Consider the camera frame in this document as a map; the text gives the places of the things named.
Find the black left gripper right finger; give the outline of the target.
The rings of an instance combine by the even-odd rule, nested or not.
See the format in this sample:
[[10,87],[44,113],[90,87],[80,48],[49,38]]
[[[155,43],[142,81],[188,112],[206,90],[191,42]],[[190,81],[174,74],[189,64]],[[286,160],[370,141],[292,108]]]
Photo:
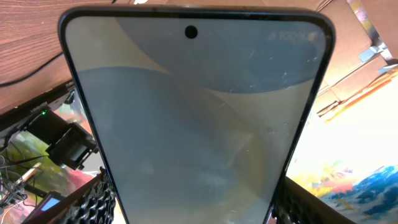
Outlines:
[[276,223],[354,224],[288,177],[277,191],[272,218]]

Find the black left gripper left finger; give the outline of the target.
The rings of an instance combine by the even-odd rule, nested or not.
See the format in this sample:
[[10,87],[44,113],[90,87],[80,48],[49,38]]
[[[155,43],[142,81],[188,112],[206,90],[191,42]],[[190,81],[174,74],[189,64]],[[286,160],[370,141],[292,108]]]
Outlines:
[[46,210],[24,220],[25,224],[111,224],[116,192],[104,168],[78,190]]

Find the blue Galaxy smartphone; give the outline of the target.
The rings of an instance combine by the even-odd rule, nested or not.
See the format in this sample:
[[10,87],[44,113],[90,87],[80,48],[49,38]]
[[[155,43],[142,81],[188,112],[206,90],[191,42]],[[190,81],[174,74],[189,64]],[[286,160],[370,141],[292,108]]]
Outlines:
[[80,6],[58,36],[127,223],[265,223],[335,46],[294,8]]

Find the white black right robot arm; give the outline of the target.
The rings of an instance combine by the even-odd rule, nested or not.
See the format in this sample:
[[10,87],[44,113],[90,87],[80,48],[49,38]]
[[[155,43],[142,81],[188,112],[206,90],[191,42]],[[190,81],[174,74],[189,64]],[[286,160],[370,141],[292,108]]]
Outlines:
[[77,123],[69,123],[51,110],[33,114],[22,126],[48,145],[49,159],[60,167],[82,170],[83,163],[98,148],[92,135]]

